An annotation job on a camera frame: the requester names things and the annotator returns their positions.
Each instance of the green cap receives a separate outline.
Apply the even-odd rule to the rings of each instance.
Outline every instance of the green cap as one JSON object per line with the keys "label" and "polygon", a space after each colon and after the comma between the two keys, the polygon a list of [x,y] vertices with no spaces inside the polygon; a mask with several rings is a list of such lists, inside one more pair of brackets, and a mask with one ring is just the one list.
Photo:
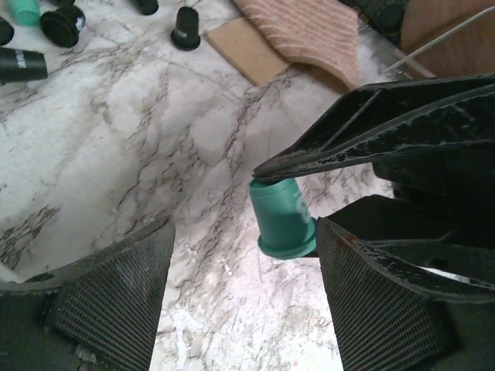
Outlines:
{"label": "green cap", "polygon": [[295,179],[249,184],[260,228],[258,246],[269,257],[294,259],[316,249],[316,221],[309,215]]}
{"label": "green cap", "polygon": [[9,0],[9,8],[15,21],[21,26],[37,26],[41,14],[37,0]]}

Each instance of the black cylinder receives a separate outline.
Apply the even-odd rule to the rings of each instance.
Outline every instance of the black cylinder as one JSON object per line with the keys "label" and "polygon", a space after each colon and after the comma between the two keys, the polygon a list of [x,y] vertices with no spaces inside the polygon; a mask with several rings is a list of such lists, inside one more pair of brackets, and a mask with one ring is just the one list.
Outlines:
{"label": "black cylinder", "polygon": [[176,27],[172,31],[172,42],[181,50],[194,50],[201,43],[200,16],[189,6],[177,12]]}
{"label": "black cylinder", "polygon": [[56,7],[61,8],[63,6],[71,6],[74,5],[74,0],[49,0]]}
{"label": "black cylinder", "polygon": [[157,0],[131,0],[131,2],[143,15],[151,15],[158,10]]}
{"label": "black cylinder", "polygon": [[14,28],[10,25],[10,23],[0,17],[0,45],[6,45],[10,43],[13,37]]}
{"label": "black cylinder", "polygon": [[42,53],[0,48],[0,82],[42,80],[47,77],[45,56]]}
{"label": "black cylinder", "polygon": [[46,38],[57,46],[72,48],[79,42],[79,32],[86,25],[86,17],[75,5],[43,13],[41,30]]}

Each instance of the wooden surface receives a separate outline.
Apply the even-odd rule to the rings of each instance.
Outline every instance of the wooden surface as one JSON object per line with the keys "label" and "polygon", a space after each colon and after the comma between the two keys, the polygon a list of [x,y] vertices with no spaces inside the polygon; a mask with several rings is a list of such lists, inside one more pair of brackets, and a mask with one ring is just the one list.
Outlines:
{"label": "wooden surface", "polygon": [[[406,53],[425,45],[495,0],[411,0],[401,30]],[[485,15],[415,57],[437,77],[495,72],[495,13]]]}

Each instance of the pink knit fabric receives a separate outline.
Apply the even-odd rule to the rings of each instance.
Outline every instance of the pink knit fabric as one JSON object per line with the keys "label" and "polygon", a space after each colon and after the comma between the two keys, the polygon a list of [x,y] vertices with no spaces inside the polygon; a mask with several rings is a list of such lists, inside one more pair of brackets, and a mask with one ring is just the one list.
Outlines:
{"label": "pink knit fabric", "polygon": [[289,62],[327,70],[359,85],[357,13],[337,0],[234,0]]}

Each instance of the metal rod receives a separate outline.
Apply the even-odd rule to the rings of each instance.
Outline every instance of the metal rod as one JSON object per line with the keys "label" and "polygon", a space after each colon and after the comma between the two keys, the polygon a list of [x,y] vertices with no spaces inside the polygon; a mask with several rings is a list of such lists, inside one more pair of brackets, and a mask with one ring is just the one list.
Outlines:
{"label": "metal rod", "polygon": [[486,8],[485,10],[473,15],[472,17],[468,18],[467,20],[465,20],[464,22],[461,22],[460,24],[458,24],[456,27],[453,27],[452,29],[450,29],[449,31],[441,34],[439,37],[437,37],[436,39],[433,39],[432,41],[430,41],[429,43],[423,45],[421,48],[419,49],[416,49],[414,52],[412,52],[411,54],[408,54],[406,57],[402,58],[401,60],[399,60],[398,62],[392,64],[390,67],[388,67],[384,73],[387,73],[387,72],[390,72],[391,70],[396,70],[399,66],[403,65],[404,63],[407,63],[409,60],[412,60],[415,56],[417,56],[418,54],[420,53],[423,53],[425,50],[431,48],[432,46],[434,46],[435,44],[437,43],[440,43],[441,41],[443,41],[444,39],[446,39],[447,37],[451,36],[453,33],[456,33],[457,31],[459,31],[461,28],[469,25],[470,23],[476,21],[478,18],[481,18],[483,17],[485,14],[489,14],[491,12],[495,11],[495,6],[491,6],[489,8]]}

